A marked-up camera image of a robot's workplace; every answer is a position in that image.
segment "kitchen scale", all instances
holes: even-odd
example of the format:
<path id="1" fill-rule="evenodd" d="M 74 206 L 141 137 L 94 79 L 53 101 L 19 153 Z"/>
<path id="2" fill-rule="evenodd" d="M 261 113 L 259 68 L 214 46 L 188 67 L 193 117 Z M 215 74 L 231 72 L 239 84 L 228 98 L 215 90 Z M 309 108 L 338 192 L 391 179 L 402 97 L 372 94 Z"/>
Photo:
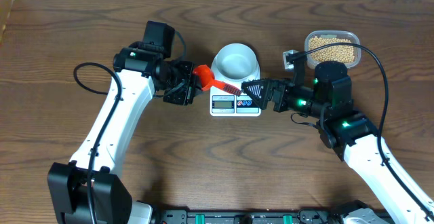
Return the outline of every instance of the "kitchen scale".
<path id="1" fill-rule="evenodd" d="M 215 79 L 241 89 L 243 81 L 260 79 L 256 55 L 248 46 L 233 43 L 223 47 L 211 65 Z M 210 113 L 212 116 L 259 116 L 261 110 L 246 94 L 236 96 L 211 87 Z"/>

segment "orange spoon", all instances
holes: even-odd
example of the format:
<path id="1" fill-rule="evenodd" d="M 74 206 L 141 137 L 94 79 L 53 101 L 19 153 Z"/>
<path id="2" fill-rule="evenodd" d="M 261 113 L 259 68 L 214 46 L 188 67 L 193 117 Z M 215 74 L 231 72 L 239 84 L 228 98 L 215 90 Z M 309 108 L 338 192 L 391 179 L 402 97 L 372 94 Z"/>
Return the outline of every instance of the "orange spoon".
<path id="1" fill-rule="evenodd" d="M 241 95 L 241 90 L 223 81 L 216 81 L 214 73 L 206 65 L 199 65 L 193 70 L 193 74 L 199 76 L 202 84 L 202 91 L 208 91 L 212 86 L 234 95 Z"/>

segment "wooden tabletop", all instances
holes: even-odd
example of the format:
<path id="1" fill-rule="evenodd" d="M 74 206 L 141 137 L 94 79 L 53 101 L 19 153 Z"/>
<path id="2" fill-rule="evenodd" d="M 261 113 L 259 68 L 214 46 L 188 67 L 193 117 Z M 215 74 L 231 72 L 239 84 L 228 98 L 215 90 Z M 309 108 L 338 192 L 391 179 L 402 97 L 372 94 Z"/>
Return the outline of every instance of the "wooden tabletop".
<path id="1" fill-rule="evenodd" d="M 434 196 L 434 0 L 16 0 L 0 47 L 0 219 L 55 221 L 47 173 L 67 163 L 105 97 L 81 89 L 82 62 L 111 66 L 146 21 L 180 31 L 187 59 L 211 64 L 228 43 L 254 48 L 263 77 L 290 77 L 282 52 L 316 30 L 355 33 L 383 63 L 390 86 L 384 137 Z M 176 44 L 174 56 L 180 54 Z M 376 124 L 382 78 L 366 54 L 349 71 L 356 105 Z M 107 89 L 104 71 L 80 78 Z M 187 107 L 153 100 L 130 143 L 122 181 L 136 200 L 191 209 L 288 210 L 362 200 L 368 186 L 290 112 L 218 118 L 208 94 Z"/>

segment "brown wood surface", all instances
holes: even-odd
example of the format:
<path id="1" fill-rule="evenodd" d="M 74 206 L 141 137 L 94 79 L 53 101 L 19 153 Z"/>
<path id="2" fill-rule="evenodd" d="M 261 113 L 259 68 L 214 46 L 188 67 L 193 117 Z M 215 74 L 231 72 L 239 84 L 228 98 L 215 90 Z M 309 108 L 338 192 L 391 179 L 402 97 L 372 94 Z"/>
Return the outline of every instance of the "brown wood surface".
<path id="1" fill-rule="evenodd" d="M 389 77 L 384 136 L 434 196 L 433 13 L 434 0 L 16 0 L 0 47 L 0 222 L 55 221 L 47 172 L 53 162 L 68 162 L 104 101 L 75 84 L 73 68 L 87 61 L 110 66 L 115 53 L 142 37 L 147 20 L 180 31 L 187 58 L 198 64 L 210 64 L 228 43 L 246 43 L 263 77 L 289 76 L 281 53 L 302 50 L 311 31 L 355 33 Z M 357 105 L 378 123 L 383 88 L 376 64 L 362 54 L 349 73 Z M 80 76 L 108 87 L 102 71 Z M 290 112 L 217 118 L 208 103 L 206 94 L 188 107 L 148 105 L 122 178 L 133 198 L 192 209 L 326 208 L 355 199 L 382 208 L 314 129 L 290 121 Z"/>

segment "green led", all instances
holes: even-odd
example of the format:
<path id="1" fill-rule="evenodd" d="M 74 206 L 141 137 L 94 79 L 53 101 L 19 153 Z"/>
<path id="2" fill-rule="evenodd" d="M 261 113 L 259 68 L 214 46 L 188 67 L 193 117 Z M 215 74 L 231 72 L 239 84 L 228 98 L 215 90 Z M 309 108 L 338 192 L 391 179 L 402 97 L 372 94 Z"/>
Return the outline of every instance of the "green led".
<path id="1" fill-rule="evenodd" d="M 303 100 L 303 99 L 299 99 L 298 100 L 298 105 L 300 105 L 300 106 L 304 106 L 304 105 L 306 105 L 307 104 L 307 102 L 305 101 L 305 100 Z"/>

